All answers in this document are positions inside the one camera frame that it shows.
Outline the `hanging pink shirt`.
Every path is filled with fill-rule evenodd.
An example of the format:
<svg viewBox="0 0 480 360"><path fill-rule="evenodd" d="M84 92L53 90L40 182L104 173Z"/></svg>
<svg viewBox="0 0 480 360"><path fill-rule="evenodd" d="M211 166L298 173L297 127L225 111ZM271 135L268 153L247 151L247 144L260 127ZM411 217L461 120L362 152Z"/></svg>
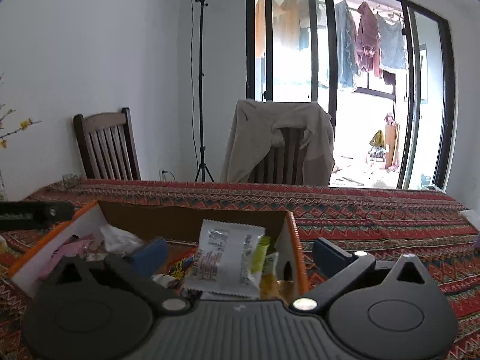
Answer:
<svg viewBox="0 0 480 360"><path fill-rule="evenodd" d="M360 71L373 72L375 77L382 77L380 69L379 27L377 17L367 2L362 2L357 11L360 22L355 40L355 52Z"/></svg>

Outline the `dark wooden chair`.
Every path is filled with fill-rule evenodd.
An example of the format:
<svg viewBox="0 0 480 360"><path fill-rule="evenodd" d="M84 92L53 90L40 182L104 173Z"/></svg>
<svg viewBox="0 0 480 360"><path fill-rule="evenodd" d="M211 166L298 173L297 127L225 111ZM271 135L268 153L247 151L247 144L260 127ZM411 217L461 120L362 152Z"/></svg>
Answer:
<svg viewBox="0 0 480 360"><path fill-rule="evenodd" d="M140 180L130 109L73 117L80 158L88 179Z"/></svg>

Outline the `patterned red tablecloth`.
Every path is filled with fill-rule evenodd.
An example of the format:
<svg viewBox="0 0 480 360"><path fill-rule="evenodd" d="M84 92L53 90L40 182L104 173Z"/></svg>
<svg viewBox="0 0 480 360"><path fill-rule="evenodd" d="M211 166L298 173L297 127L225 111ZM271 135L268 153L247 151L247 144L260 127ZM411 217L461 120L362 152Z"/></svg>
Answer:
<svg viewBox="0 0 480 360"><path fill-rule="evenodd" d="M93 201L237 211L290 211L295 217L311 286L326 279L312 261L312 243L324 237L345 250L361 249L394 260L416 254L448 297L459 333L450 359L479 357L478 232L462 205L441 192L335 189L262 184L82 180L59 182L32 201Z"/></svg>

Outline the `yellow flower branches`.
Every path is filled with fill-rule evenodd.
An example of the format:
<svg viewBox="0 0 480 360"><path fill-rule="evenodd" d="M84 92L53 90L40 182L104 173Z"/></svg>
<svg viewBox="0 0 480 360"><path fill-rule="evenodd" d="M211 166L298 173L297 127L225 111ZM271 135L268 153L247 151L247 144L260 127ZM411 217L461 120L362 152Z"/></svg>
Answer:
<svg viewBox="0 0 480 360"><path fill-rule="evenodd" d="M6 120L8 117L16 113L14 109L7 109L5 104L1 105L1 136L0 136L0 146L2 150L5 150L8 147L8 138L22 133L34 125L39 125L41 120L35 120L32 118L22 119L18 122L15 127L7 127Z"/></svg>

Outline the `pink snack packet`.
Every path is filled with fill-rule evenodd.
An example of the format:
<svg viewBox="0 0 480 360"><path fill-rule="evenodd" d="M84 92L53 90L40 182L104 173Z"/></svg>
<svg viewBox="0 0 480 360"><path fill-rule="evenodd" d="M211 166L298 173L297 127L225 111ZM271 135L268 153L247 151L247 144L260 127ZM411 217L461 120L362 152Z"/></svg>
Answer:
<svg viewBox="0 0 480 360"><path fill-rule="evenodd" d="M61 244L55 252L52 253L51 258L46 263L46 265L40 270L38 274L38 279L44 281L50 275L50 273L55 269L63 257L81 257L83 258L95 241L95 236L89 234L83 237L77 235L70 236L66 242Z"/></svg>

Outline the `purple tissue pack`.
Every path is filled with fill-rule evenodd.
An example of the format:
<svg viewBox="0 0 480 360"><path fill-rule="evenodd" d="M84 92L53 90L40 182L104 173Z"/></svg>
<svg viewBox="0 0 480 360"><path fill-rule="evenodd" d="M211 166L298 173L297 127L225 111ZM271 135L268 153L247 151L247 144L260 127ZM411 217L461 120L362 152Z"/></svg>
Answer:
<svg viewBox="0 0 480 360"><path fill-rule="evenodd" d="M473 226L477 232L478 236L474 243L474 248L476 250L480 249L480 215L475 210L464 210L460 211L459 215L461 215L464 219L466 219L471 226Z"/></svg>

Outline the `hanging grey blue shirt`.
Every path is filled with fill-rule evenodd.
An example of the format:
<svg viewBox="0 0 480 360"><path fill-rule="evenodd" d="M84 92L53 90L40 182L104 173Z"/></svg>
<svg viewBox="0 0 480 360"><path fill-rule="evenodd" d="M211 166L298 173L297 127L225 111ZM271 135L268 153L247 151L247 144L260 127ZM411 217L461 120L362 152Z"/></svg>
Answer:
<svg viewBox="0 0 480 360"><path fill-rule="evenodd" d="M407 69L403 25L400 20L390 23L377 15L379 30L380 67L388 72Z"/></svg>

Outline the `green white snack packet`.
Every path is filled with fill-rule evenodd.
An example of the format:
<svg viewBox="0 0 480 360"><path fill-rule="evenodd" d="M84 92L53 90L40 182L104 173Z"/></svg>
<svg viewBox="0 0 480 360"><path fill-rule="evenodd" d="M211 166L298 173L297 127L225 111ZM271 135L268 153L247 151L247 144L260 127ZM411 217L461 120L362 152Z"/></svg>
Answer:
<svg viewBox="0 0 480 360"><path fill-rule="evenodd" d="M262 236L253 252L250 261L251 274L257 274L263 270L264 261L269 250L271 238L269 236Z"/></svg>

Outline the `studio light on stand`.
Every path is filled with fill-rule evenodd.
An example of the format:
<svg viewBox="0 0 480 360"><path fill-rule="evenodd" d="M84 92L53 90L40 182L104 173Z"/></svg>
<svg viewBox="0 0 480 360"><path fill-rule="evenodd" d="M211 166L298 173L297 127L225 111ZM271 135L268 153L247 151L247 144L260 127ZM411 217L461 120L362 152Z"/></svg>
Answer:
<svg viewBox="0 0 480 360"><path fill-rule="evenodd" d="M200 162L197 169L195 181L206 182L207 179L213 181L212 174L208 169L205 159L205 141L204 141L204 123L203 123L203 27L204 11L207 6L206 0L193 0L199 4L199 64L198 64L198 82L199 82L199 141L200 141Z"/></svg>

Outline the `chair with beige jacket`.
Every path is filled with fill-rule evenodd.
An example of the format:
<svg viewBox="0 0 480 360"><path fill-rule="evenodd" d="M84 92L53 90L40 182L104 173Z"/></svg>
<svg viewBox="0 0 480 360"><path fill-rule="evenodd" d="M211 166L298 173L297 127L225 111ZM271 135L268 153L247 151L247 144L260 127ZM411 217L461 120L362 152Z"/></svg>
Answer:
<svg viewBox="0 0 480 360"><path fill-rule="evenodd" d="M239 100L233 116L220 180L246 183L254 167L272 148L287 144L284 128L302 131L299 148L306 150L305 185L329 185L335 166L335 135L330 115L316 102L256 102Z"/></svg>

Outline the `white printed snack packet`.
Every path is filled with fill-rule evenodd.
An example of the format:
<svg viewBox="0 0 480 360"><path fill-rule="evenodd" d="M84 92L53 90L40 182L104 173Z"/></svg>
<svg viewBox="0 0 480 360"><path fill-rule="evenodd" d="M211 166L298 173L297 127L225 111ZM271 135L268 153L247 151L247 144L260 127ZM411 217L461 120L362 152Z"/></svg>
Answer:
<svg viewBox="0 0 480 360"><path fill-rule="evenodd" d="M189 290L258 298L260 276L257 246L265 228L205 219L192 266L184 280Z"/></svg>

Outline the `black framed sliding door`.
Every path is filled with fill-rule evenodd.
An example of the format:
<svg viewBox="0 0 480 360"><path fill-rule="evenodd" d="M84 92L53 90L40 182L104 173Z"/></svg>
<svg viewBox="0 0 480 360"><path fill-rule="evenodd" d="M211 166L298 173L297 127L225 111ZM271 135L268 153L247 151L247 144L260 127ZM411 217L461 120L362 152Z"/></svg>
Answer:
<svg viewBox="0 0 480 360"><path fill-rule="evenodd" d="M330 185L444 189L455 79L448 22L408 0L247 0L247 96L315 102Z"/></svg>

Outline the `hanging blue garment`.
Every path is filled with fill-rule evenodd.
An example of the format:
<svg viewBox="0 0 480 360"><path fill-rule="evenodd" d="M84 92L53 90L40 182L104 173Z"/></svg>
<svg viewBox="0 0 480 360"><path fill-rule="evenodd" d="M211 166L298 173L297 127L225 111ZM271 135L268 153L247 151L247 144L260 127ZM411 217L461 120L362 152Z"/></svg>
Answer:
<svg viewBox="0 0 480 360"><path fill-rule="evenodd" d="M355 87L359 68L356 58L356 24L346 0L334 5L337 34L337 82L341 89Z"/></svg>

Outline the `orange cardboard box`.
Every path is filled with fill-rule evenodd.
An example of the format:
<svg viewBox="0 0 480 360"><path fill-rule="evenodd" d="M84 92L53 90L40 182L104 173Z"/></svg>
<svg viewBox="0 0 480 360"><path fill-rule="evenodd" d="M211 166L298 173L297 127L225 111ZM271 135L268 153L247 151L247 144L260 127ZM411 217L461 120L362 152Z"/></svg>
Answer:
<svg viewBox="0 0 480 360"><path fill-rule="evenodd" d="M265 234L272 238L279 253L277 277L283 277L283 268L289 263L295 283L294 294L303 295L309 290L295 218L289 211L205 210L107 201L89 203L74 213L72 220L54 226L16 260L7 275L25 294L34 297L39 287L40 270L53 252L72 235L99 236L99 227L109 224L133 233L145 242L162 237L169 242L193 244L199 239L205 219L265 228Z"/></svg>

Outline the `red cartoon snack bag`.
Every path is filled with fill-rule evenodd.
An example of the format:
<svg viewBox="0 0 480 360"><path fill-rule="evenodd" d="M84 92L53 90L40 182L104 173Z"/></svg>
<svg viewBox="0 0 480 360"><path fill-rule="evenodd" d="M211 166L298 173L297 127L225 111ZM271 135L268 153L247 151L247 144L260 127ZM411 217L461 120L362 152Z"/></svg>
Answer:
<svg viewBox="0 0 480 360"><path fill-rule="evenodd" d="M191 269L194 260L195 256L193 254L178 259L169 266L167 274L178 281L183 281Z"/></svg>

